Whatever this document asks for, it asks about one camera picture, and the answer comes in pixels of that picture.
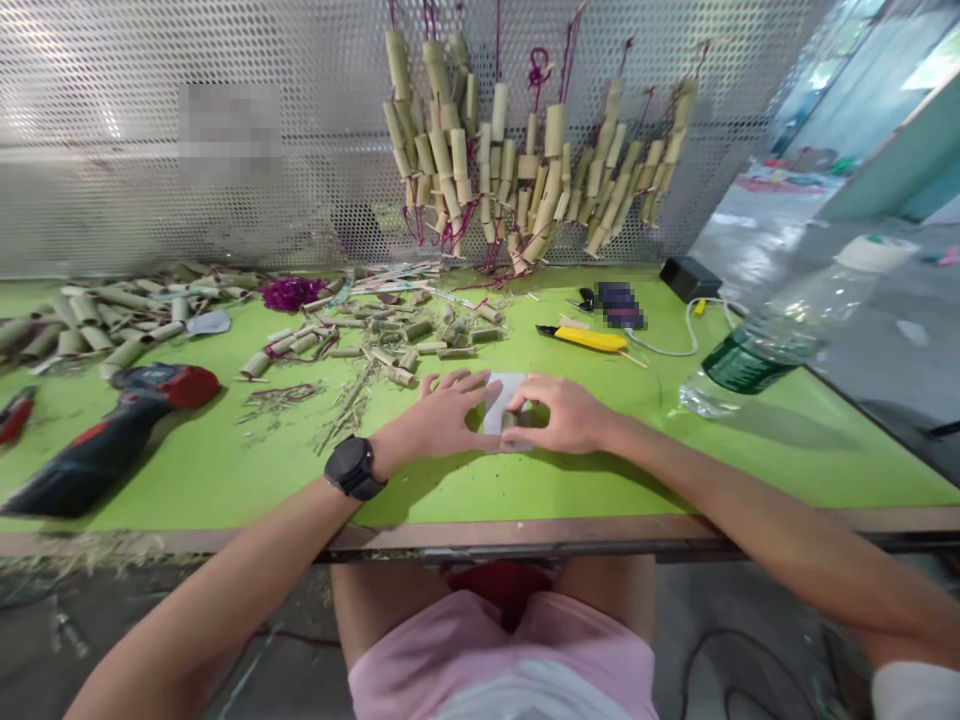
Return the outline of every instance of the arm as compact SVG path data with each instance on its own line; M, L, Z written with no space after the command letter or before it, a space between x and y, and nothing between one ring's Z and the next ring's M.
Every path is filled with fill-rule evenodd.
M470 432L464 416L500 389L489 371L459 370L370 437L373 474L387 478L413 460L496 450L499 438ZM67 720L199 716L214 661L242 643L300 580L360 507L325 478L314 480L240 533L124 637L96 667Z
M960 605L839 521L614 413L575 383L530 376L507 409L527 399L550 408L548 427L507 430L505 442L620 455L699 509L801 600L850 628L876 667L915 660L960 670Z

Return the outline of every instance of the cordless drill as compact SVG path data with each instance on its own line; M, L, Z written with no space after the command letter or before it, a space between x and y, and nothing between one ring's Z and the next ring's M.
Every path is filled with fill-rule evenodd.
M120 391L117 406L11 495L0 515L82 516L134 466L162 418L205 405L220 390L209 370L159 362L119 370L110 384Z

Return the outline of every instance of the water bottle cap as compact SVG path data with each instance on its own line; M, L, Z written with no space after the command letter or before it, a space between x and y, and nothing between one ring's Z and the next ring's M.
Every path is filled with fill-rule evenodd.
M860 235L847 243L833 259L853 270L885 273L903 265L919 247L899 238Z

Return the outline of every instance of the drill handle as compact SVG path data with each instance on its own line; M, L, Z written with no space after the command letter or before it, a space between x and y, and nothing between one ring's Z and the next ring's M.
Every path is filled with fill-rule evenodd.
M0 514L84 515L133 468L154 426L174 409L157 399L121 398L115 410L40 468Z

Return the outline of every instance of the perforated metal sheet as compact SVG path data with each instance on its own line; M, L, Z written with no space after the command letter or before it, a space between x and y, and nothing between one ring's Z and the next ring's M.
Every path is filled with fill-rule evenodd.
M576 3L502 1L508 135L522 138L533 106L530 50L547 48L559 67ZM497 3L436 4L443 36L464 31L479 113L488 117ZM641 229L631 213L604 261L658 259L693 243L762 138L771 101L830 5L590 0L568 100L575 156L600 119L605 81L628 37L636 38L624 72L628 137L656 137L671 88L696 67L698 43L712 43L661 227ZM422 3L398 0L396 17L413 84L425 94ZM400 214L380 108L390 96L389 26L387 0L0 2L0 276L148 270L183 257L307 268L435 256L429 241L416 247ZM261 86L267 97L279 90L279 172L240 187L184 182L178 97L181 86L200 83ZM641 90L650 85L657 91L640 128ZM558 87L556 72L542 106L555 102ZM548 259L585 262L583 245L582 230L565 229ZM472 227L467 259L485 247Z

